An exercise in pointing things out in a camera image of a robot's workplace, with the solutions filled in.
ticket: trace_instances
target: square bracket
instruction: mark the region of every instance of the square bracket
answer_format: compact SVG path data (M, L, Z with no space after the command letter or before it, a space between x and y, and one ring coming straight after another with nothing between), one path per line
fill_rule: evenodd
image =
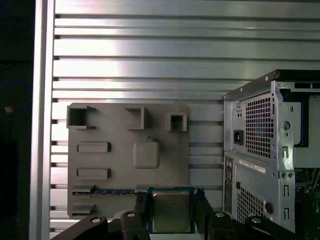
M186 132L188 119L185 112L168 113L165 120L165 130L173 132Z
M132 123L130 126L127 126L127 130L144 130L145 129L145 121L146 121L146 110L143 106L130 106L125 107L131 114L130 122Z
M88 126L88 112L95 111L91 106L68 106L66 116L66 127L74 129L95 129L95 126Z
M71 210L72 216L87 216L92 214L95 205L75 205Z

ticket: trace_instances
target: perforated metal panel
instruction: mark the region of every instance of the perforated metal panel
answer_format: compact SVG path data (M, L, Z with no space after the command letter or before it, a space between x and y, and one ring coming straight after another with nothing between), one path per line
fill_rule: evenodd
M261 216L267 219L264 215L264 202L249 191L241 187L240 192L236 195L237 198L237 220L240 223L245 223L245 219L250 216Z
M274 137L271 98L249 101L245 108L245 147L251 154L270 158L270 138Z

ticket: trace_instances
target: screw head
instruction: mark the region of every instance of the screw head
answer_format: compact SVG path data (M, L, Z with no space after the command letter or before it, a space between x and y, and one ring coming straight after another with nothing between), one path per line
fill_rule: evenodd
M91 222L94 224L99 223L100 221L101 221L101 218L99 218L99 217L95 217L95 218L91 219Z
M218 218L223 218L225 216L225 214L223 212L217 212L215 214Z
M261 219L256 218L256 217L252 218L251 221L254 222L255 224L260 224L260 223L262 223Z

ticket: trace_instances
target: round bolt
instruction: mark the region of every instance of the round bolt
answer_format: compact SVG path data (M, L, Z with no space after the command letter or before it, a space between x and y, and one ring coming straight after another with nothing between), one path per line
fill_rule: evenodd
M254 222L255 224L260 224L260 223L262 223L261 219L256 218L256 217L252 218L251 221Z
M217 212L215 215L216 215L218 218L223 218L223 217L225 216L225 214L222 213L222 212Z
M291 124L289 121L284 121L282 126L284 130L289 130L291 128Z
M274 213L274 206L271 204L271 202L266 202L264 208L268 214Z
M91 219L91 222L94 224L99 223L100 221L101 221L101 218L99 218L99 217L95 217L95 218Z
M240 189L241 188L241 182L237 181L235 183L235 187L236 187L236 189Z

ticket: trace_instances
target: computer case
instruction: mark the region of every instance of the computer case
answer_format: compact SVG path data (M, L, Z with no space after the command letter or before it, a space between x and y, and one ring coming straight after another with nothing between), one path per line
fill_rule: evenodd
M223 96L223 208L320 230L320 71L275 70Z

